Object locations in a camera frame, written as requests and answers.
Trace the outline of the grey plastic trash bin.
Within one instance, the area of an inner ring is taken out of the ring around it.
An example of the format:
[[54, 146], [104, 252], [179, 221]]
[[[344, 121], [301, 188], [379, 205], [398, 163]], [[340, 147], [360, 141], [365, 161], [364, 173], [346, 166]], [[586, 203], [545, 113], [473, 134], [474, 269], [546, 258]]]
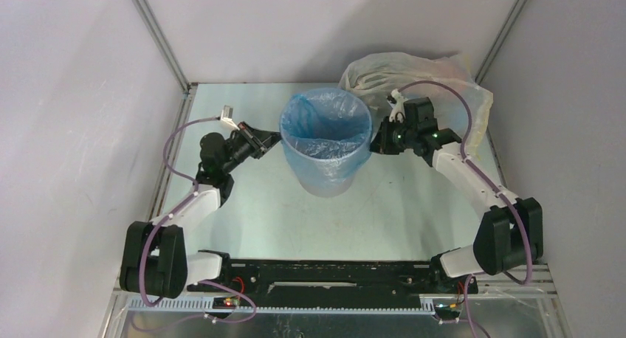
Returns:
[[298, 152], [286, 155], [286, 160], [300, 185], [310, 194], [331, 198], [350, 188], [361, 161], [350, 159], [320, 159]]

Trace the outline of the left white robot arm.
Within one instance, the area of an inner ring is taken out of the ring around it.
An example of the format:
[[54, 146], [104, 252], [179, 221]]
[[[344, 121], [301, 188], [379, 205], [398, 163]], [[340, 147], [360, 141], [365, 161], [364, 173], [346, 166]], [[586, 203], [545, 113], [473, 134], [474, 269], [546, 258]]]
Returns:
[[245, 122], [231, 125], [199, 141], [200, 162], [191, 189], [172, 209], [150, 221], [135, 221], [127, 229], [120, 267], [120, 288], [138, 293], [147, 306], [178, 297], [189, 285], [203, 280], [216, 291], [232, 285], [233, 271], [224, 264], [226, 253], [191, 252], [185, 236], [217, 211], [230, 197], [232, 171], [249, 158], [260, 159], [281, 140], [277, 131], [253, 128]]

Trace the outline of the blue plastic trash bag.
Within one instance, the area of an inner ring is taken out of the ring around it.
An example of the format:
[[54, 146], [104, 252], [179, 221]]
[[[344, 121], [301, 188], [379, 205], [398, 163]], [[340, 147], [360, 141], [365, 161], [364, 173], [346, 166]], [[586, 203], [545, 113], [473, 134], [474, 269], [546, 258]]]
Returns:
[[362, 166], [371, 157], [373, 120], [369, 107], [338, 88], [293, 95], [279, 118], [285, 156], [298, 152], [320, 159], [350, 159]]

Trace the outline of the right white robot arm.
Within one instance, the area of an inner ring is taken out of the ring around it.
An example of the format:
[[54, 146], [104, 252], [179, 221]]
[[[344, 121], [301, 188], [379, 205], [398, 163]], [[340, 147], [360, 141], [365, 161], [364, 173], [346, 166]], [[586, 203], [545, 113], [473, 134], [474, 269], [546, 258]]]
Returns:
[[459, 277], [508, 274], [540, 259], [543, 210], [538, 201], [522, 199], [492, 181], [464, 151], [461, 138], [449, 128], [439, 128], [429, 98], [408, 100], [393, 93], [388, 102], [392, 112], [382, 120], [371, 151], [384, 155], [412, 151], [453, 183], [481, 220], [471, 245], [436, 256], [438, 266], [430, 270], [430, 285], [448, 292]]

